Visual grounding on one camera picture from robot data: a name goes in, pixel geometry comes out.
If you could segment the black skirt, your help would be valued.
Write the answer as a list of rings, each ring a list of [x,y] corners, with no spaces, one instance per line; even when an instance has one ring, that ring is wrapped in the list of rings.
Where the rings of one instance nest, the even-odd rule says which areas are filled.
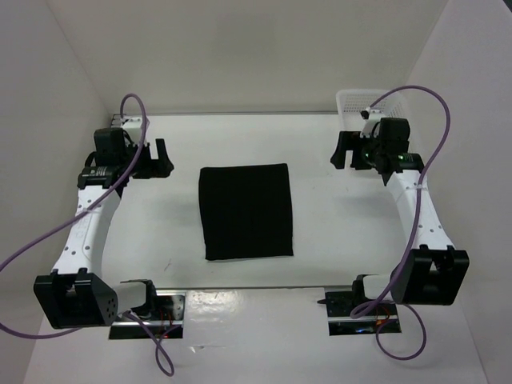
[[[206,260],[294,254],[287,164],[202,168],[198,202]]]

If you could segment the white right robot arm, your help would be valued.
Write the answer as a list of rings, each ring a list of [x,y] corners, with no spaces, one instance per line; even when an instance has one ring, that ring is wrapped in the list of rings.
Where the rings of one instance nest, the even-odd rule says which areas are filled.
[[[446,234],[434,208],[427,185],[426,166],[419,154],[409,151],[410,124],[377,110],[361,112],[360,131],[343,130],[331,157],[338,170],[352,156],[353,170],[375,170],[390,192],[407,237],[406,250],[391,272],[389,281],[377,293],[361,287],[350,295],[359,314],[368,314],[378,298],[397,304],[449,306],[454,303],[470,260]]]

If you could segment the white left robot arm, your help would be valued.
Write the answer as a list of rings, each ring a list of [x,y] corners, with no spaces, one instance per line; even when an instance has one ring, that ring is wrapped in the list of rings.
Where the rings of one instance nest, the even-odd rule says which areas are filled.
[[[79,219],[70,228],[64,250],[48,275],[39,275],[34,293],[56,330],[111,326],[120,314],[132,310],[140,319],[159,309],[157,290],[149,279],[109,286],[102,279],[102,257],[107,235],[122,193],[130,178],[167,178],[174,168],[164,139],[139,146],[122,128],[94,132],[95,150],[78,176]]]

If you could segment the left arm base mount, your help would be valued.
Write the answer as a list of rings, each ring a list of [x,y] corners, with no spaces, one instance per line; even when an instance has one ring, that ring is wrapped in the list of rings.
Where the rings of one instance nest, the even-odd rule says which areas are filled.
[[[186,309],[185,290],[156,291],[154,308],[139,318],[156,338],[181,339]],[[109,340],[142,340],[150,336],[136,321],[120,315],[110,328]]]

